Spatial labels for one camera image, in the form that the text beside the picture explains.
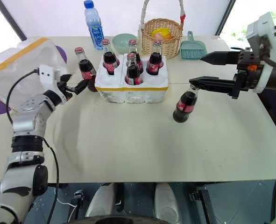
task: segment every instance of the basket handle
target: basket handle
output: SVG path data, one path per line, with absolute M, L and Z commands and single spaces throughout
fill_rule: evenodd
M 145 25 L 145 14 L 146 14 L 146 8 L 148 5 L 149 0 L 145 0 L 142 8 L 142 13 L 141 13 L 141 29 L 144 29 Z M 179 0 L 179 5 L 180 5 L 180 26 L 181 28 L 184 27 L 184 19 L 185 19 L 185 12 L 184 12 L 184 3 L 183 0 Z

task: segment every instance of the wicker basket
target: wicker basket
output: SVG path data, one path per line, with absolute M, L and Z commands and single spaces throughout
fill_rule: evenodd
M 151 32 L 160 27 L 168 28 L 170 30 L 170 34 L 173 37 L 172 39 L 167 39 L 162 41 L 162 55 L 166 56 L 166 58 L 172 58 L 177 55 L 179 50 L 179 45 L 181 41 L 181 37 L 183 35 L 183 27 L 184 27 L 184 4 L 183 0 L 179 0 L 180 4 L 180 25 L 173 21 L 167 19 L 153 19 L 144 24 L 146 8 L 149 0 L 144 1 L 142 14 L 141 14 L 141 28 L 139 29 L 139 40 L 142 41 L 142 50 L 146 55 L 151 55 L 153 50 L 153 42 L 155 38 L 151 37 Z

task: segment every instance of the white cable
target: white cable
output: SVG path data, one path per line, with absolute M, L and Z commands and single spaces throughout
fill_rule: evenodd
M 76 207 L 76 205 L 73 205 L 73 204 L 70 204 L 70 203 L 63 203 L 63 202 L 61 202 L 61 201 L 58 199 L 58 197 L 57 197 L 57 201 L 58 201 L 59 203 L 61 203 L 61 204 L 67 204 L 67 205 L 69 205 L 69 206 L 71 206 L 71 207 L 73 207 L 73 208 Z
M 78 206 L 78 205 L 76 205 L 76 206 L 73 208 L 73 210 L 72 210 L 72 212 L 71 212 L 71 215 L 70 215 L 69 218 L 68 218 L 68 221 L 67 221 L 68 223 L 69 223 L 69 221 L 71 220 L 71 216 L 72 216 L 74 210 L 77 208 L 77 206 Z

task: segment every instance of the soda bottle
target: soda bottle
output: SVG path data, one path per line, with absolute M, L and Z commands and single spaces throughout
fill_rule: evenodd
M 142 83 L 135 53 L 129 53 L 127 55 L 127 75 L 125 76 L 125 82 L 129 85 L 139 85 Z
M 146 71 L 152 76 L 158 74 L 158 70 L 162 67 L 161 41 L 155 40 L 153 43 L 152 54 L 147 63 Z
M 129 40 L 128 45 L 129 45 L 129 53 L 136 54 L 137 65 L 138 65 L 139 73 L 141 74 L 141 73 L 143 73 L 143 65 L 142 65 L 142 61 L 140 59 L 140 55 L 139 55 L 139 52 L 137 49 L 137 41 L 135 39 Z
M 108 39 L 103 39 L 101 44 L 104 49 L 104 67 L 108 71 L 108 74 L 113 76 L 114 70 L 119 66 L 120 62 L 114 54 L 110 41 Z
M 194 110 L 197 101 L 198 88 L 190 85 L 189 89 L 181 96 L 173 112 L 173 119 L 178 123 L 185 122 Z
M 74 49 L 77 57 L 78 57 L 78 66 L 80 68 L 80 71 L 82 73 L 83 79 L 88 79 L 88 89 L 92 92 L 97 92 L 97 89 L 95 88 L 95 77 L 96 77 L 96 71 L 92 65 L 92 63 L 89 61 L 87 56 L 85 55 L 84 49 L 81 47 Z
M 101 20 L 99 13 L 94 8 L 94 3 L 91 0 L 84 1 L 86 23 L 89 28 L 90 36 L 92 38 L 95 49 L 102 50 L 101 41 L 104 39 L 102 32 Z

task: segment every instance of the bottle label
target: bottle label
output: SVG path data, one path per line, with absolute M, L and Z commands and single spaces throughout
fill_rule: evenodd
M 104 39 L 104 35 L 102 33 L 102 27 L 101 24 L 97 27 L 97 26 L 92 26 L 92 34 L 94 36 L 95 39 L 95 43 L 97 46 L 102 47 L 101 41 Z
M 128 76 L 125 76 L 125 82 L 129 85 L 139 85 L 142 83 L 142 79 L 139 78 L 129 78 Z
M 83 79 L 91 79 L 92 76 L 96 75 L 95 69 L 91 69 L 90 71 L 81 71 Z
M 185 113 L 191 113 L 194 110 L 195 105 L 192 106 L 187 106 L 181 102 L 181 100 L 178 101 L 177 103 L 177 109 L 180 110 L 181 112 Z
M 147 67 L 148 67 L 148 71 L 150 72 L 158 72 L 159 66 L 160 66 L 159 64 L 152 64 L 148 61 Z
M 114 62 L 112 64 L 104 63 L 103 65 L 107 69 L 107 71 L 110 71 L 110 72 L 114 71 L 114 69 L 116 69 L 118 67 L 117 62 Z
M 142 62 L 140 61 L 139 63 L 137 63 L 137 65 L 138 65 L 138 70 L 141 71 L 143 69 Z
M 164 62 L 161 62 L 160 63 L 160 68 L 164 66 Z

